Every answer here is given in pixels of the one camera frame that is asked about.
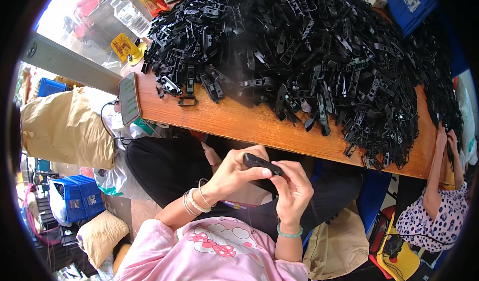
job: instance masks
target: silver bangle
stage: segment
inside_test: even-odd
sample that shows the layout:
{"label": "silver bangle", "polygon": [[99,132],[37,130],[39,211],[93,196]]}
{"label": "silver bangle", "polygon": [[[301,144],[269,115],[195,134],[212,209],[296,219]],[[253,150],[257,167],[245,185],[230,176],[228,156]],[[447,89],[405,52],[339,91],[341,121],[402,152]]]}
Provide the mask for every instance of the silver bangle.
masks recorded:
{"label": "silver bangle", "polygon": [[187,194],[188,194],[188,192],[185,192],[185,193],[183,194],[183,206],[184,206],[184,208],[186,209],[186,212],[187,212],[189,215],[191,215],[191,216],[199,216],[199,214],[195,214],[195,213],[191,210],[190,206],[188,206],[188,202],[186,201],[186,195],[187,195]]}
{"label": "silver bangle", "polygon": [[203,198],[203,201],[205,201],[205,203],[206,203],[209,207],[214,207],[214,206],[216,206],[216,203],[215,203],[214,205],[209,204],[208,201],[204,198],[203,193],[201,192],[201,185],[200,185],[200,184],[201,184],[201,181],[202,181],[203,179],[208,182],[208,180],[207,180],[206,178],[201,178],[201,179],[198,181],[198,191],[200,192],[200,196],[201,196],[201,198]]}

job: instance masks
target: woman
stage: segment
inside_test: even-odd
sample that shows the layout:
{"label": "woman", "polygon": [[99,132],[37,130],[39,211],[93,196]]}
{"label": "woman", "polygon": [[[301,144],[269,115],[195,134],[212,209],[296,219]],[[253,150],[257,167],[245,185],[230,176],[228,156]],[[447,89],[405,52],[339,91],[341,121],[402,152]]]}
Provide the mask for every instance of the woman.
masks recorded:
{"label": "woman", "polygon": [[[446,142],[454,154],[454,182],[456,190],[439,188],[439,175],[445,151]],[[406,179],[399,182],[404,186]],[[413,187],[421,186],[418,182],[406,184],[410,192]],[[398,190],[398,204],[401,195]],[[439,252],[452,247],[466,218],[469,209],[469,190],[464,182],[462,166],[459,159],[458,141],[454,130],[446,134],[444,127],[437,131],[436,148],[433,163],[429,170],[426,188],[421,196],[403,212],[396,222],[396,231],[408,243],[424,247],[430,252]]]}
{"label": "woman", "polygon": [[[270,159],[263,146],[248,149],[260,149],[265,159]],[[199,180],[211,180],[221,164],[221,158],[211,147],[189,133],[181,134],[177,138],[135,139],[126,148],[125,160],[135,179],[161,208],[165,208],[191,188],[198,187]],[[361,168],[326,161],[322,161],[322,167],[322,173],[316,174],[318,178],[312,183],[314,195],[301,217],[303,238],[310,230],[326,222],[351,203],[361,189]],[[251,178],[259,180],[256,184],[260,187],[271,192],[277,191],[270,180],[262,176]],[[276,226],[279,223],[276,214],[277,202],[276,198],[269,203],[247,209],[234,209],[219,202],[211,212],[201,213],[194,220],[220,216],[236,218],[255,230],[263,231],[276,241]]]}
{"label": "woman", "polygon": [[[284,171],[277,176],[266,168],[247,168],[245,153],[269,160],[261,145],[231,150],[207,184],[190,189],[185,198],[142,224],[115,279],[308,280],[301,263],[300,222],[314,189],[300,163],[272,162]],[[232,217],[192,222],[246,182],[259,179],[271,180],[278,190],[276,244],[263,231]]]}

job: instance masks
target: black pants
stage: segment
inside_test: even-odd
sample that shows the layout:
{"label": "black pants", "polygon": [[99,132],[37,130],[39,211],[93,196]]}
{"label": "black pants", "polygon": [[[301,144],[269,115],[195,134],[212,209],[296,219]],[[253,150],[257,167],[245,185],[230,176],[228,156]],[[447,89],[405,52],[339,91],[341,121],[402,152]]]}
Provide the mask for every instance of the black pants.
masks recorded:
{"label": "black pants", "polygon": [[393,225],[396,226],[399,216],[408,206],[415,203],[422,190],[426,187],[427,180],[409,176],[400,176],[398,184],[398,199],[394,210]]}
{"label": "black pants", "polygon": [[[203,147],[193,137],[135,139],[126,148],[126,164],[145,192],[162,208],[197,187],[201,178],[209,180],[212,176]],[[356,198],[361,188],[357,169],[337,163],[325,166],[319,180],[312,183],[315,192],[300,222],[303,236]],[[257,207],[234,209],[219,202],[211,212],[202,213],[195,220],[217,216],[237,218],[276,241],[276,203],[277,199]]]}

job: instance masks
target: plastic water bottle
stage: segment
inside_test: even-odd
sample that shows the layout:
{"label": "plastic water bottle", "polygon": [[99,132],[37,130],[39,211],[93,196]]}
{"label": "plastic water bottle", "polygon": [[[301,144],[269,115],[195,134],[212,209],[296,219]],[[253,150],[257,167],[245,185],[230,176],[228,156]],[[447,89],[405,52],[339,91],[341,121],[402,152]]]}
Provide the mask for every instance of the plastic water bottle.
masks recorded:
{"label": "plastic water bottle", "polygon": [[115,17],[130,29],[138,38],[146,37],[150,21],[129,0],[112,0]]}

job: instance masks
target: phone screen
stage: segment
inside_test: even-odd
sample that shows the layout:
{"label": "phone screen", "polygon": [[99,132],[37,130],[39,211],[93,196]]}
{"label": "phone screen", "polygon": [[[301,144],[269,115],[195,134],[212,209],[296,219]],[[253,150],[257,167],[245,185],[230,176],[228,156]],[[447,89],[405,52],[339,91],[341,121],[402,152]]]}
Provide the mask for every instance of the phone screen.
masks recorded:
{"label": "phone screen", "polygon": [[118,92],[120,94],[120,109],[123,125],[127,126],[141,116],[134,72],[130,72],[120,81],[118,84]]}

